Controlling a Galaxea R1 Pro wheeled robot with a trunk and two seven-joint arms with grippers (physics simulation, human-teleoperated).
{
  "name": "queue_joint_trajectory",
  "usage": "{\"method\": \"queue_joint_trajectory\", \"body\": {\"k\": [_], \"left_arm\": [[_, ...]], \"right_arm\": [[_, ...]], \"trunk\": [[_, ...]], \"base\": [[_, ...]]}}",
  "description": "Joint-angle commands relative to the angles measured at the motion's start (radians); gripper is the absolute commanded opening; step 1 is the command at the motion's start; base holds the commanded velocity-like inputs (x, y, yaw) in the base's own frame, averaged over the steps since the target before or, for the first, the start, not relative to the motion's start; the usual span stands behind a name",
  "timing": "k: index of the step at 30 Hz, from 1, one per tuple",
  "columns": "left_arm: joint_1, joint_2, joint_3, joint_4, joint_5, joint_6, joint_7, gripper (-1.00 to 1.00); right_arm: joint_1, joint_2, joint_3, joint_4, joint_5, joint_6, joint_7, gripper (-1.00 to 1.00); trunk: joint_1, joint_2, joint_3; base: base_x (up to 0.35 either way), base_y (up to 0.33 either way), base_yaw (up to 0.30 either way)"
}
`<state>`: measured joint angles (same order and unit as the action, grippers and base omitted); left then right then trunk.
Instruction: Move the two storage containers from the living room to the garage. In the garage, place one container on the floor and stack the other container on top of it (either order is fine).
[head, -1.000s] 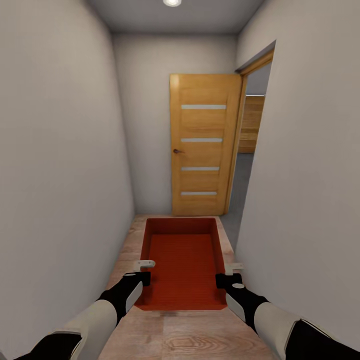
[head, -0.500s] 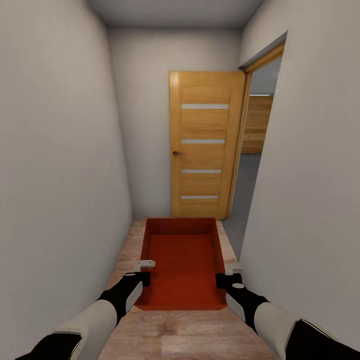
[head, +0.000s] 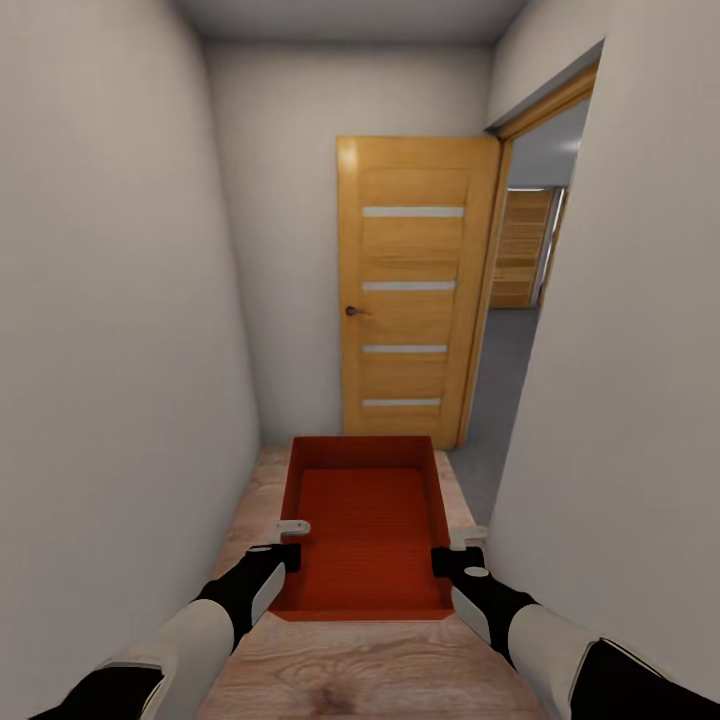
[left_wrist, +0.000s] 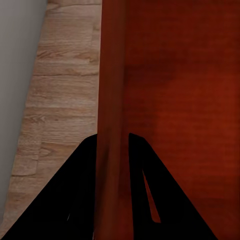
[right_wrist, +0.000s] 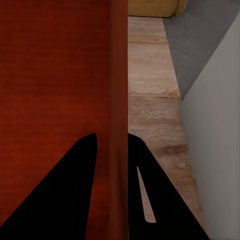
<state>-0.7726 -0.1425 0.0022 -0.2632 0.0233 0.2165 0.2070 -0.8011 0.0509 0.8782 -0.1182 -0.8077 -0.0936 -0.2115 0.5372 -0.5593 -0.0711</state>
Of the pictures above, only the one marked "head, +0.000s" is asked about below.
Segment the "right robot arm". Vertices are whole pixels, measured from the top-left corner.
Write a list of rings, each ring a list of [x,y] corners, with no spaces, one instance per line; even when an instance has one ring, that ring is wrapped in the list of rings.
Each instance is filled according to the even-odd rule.
[[[433,548],[434,576],[453,580],[455,613],[500,652],[561,720],[720,720],[693,693],[615,636],[581,626],[492,578],[480,547],[490,527],[451,527]]]

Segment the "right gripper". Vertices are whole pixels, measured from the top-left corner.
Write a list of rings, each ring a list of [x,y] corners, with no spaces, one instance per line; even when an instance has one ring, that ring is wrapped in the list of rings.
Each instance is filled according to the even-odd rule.
[[[486,567],[484,551],[480,547],[467,547],[466,551],[451,551],[449,547],[441,547],[433,548],[431,553],[432,570],[436,577],[452,579],[451,571],[454,564],[463,559],[480,563]]]

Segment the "storage box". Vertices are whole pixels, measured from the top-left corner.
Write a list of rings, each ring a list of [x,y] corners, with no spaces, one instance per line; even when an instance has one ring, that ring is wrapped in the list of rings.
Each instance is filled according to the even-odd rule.
[[[280,521],[310,523],[301,569],[267,609],[285,621],[427,621],[455,613],[434,576],[450,527],[431,436],[295,437]]]

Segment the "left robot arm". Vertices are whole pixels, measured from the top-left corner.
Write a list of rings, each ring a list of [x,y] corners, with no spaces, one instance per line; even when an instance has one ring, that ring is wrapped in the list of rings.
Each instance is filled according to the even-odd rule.
[[[30,720],[195,720],[245,633],[277,598],[285,573],[301,569],[304,520],[271,521],[266,546],[209,581],[197,600],[107,657],[57,707]]]

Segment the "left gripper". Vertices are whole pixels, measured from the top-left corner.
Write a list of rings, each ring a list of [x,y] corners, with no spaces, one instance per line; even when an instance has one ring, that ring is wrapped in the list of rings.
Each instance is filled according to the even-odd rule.
[[[299,572],[301,569],[301,544],[274,544],[285,564],[285,573]]]

